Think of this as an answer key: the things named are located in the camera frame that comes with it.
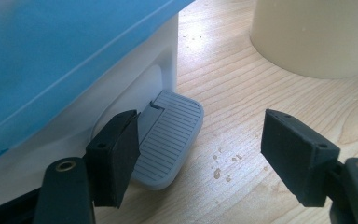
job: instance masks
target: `wooden table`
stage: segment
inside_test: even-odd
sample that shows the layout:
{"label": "wooden table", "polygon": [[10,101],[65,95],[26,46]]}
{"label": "wooden table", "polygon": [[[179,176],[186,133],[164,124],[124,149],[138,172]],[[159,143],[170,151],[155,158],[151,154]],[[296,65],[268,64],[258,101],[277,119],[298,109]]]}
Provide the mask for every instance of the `wooden table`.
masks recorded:
{"label": "wooden table", "polygon": [[177,91],[205,109],[200,135],[173,183],[131,184],[122,207],[96,209],[98,223],[329,223],[304,208],[260,154],[266,108],[302,120],[358,157],[358,76],[302,77],[252,46],[252,0],[199,0],[180,13]]}

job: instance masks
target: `beige cup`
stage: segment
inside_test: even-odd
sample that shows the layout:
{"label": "beige cup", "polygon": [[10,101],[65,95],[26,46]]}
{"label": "beige cup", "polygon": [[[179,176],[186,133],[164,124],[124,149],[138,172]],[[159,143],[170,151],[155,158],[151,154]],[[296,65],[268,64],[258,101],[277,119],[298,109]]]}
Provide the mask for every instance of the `beige cup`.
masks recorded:
{"label": "beige cup", "polygon": [[288,71],[320,78],[358,75],[358,1],[258,0],[251,40]]}

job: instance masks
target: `beige cylinder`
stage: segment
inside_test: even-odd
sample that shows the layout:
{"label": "beige cylinder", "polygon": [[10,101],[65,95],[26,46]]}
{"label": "beige cylinder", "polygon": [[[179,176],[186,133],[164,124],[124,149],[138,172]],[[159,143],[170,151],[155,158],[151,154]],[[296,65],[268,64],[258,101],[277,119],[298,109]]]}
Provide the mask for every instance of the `beige cylinder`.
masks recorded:
{"label": "beige cylinder", "polygon": [[358,1],[258,0],[251,40],[272,63],[307,77],[358,75]]}

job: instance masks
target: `wood grain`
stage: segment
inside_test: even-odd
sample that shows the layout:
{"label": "wood grain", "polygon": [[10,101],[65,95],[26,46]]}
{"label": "wood grain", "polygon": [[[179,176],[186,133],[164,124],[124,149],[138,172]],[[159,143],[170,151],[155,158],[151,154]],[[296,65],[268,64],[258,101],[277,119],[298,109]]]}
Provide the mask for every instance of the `wood grain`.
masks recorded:
{"label": "wood grain", "polygon": [[98,223],[329,223],[304,208],[260,154],[266,108],[291,114],[358,157],[358,76],[287,72],[252,46],[252,0],[199,0],[180,13],[177,91],[205,109],[186,164],[165,190],[131,184],[119,210]]}

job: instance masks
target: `pedal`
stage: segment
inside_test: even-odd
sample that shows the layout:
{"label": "pedal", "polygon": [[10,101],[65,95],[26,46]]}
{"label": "pedal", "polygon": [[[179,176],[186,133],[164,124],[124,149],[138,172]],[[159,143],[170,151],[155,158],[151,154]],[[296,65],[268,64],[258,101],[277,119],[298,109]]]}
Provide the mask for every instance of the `pedal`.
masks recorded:
{"label": "pedal", "polygon": [[149,189],[168,187],[184,164],[202,119],[198,102],[162,91],[138,118],[141,155],[132,179]]}

